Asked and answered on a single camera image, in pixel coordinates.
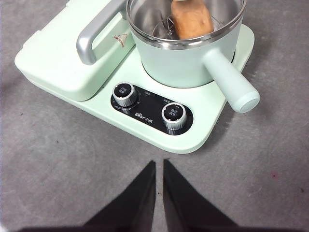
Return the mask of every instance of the control knob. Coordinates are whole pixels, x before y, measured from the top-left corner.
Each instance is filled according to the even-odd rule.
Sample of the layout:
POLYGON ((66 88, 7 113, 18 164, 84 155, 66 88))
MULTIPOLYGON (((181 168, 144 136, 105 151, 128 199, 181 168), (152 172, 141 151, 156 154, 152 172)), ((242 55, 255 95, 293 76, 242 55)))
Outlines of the control knob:
POLYGON ((168 129, 176 131, 185 126, 187 114, 183 105, 172 102, 163 107, 162 118, 168 129))
POLYGON ((114 87, 112 96, 118 105, 128 107, 136 102, 138 93, 133 85, 127 82, 122 82, 114 87))

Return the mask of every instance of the mint green handle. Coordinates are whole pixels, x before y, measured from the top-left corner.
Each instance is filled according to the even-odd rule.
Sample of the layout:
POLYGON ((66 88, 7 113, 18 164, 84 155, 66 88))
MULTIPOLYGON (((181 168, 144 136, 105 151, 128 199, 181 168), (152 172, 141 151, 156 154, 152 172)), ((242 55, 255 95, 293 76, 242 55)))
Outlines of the mint green handle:
POLYGON ((233 110, 246 113, 260 102, 260 94, 219 49, 209 51, 203 63, 233 110))

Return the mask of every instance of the appliance base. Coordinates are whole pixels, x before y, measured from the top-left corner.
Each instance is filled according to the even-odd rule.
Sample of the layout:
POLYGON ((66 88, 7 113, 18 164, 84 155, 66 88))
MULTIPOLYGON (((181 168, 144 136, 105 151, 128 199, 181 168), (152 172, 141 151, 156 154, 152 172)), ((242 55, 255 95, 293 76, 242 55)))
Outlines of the appliance base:
MULTIPOLYGON (((254 33, 249 27, 241 25, 233 60, 234 66, 239 71, 242 71, 247 63, 253 45, 254 33)), ((172 88, 156 82, 143 68, 136 48, 128 53, 102 88, 87 101, 70 100, 44 86, 31 82, 95 117, 165 151, 178 154, 191 153, 205 143, 226 103, 224 95, 215 82, 186 89, 172 88), (115 110, 111 105, 111 95, 113 88, 120 82, 129 82, 164 98, 186 105, 191 109, 194 117, 191 128, 181 135, 169 135, 115 110)))

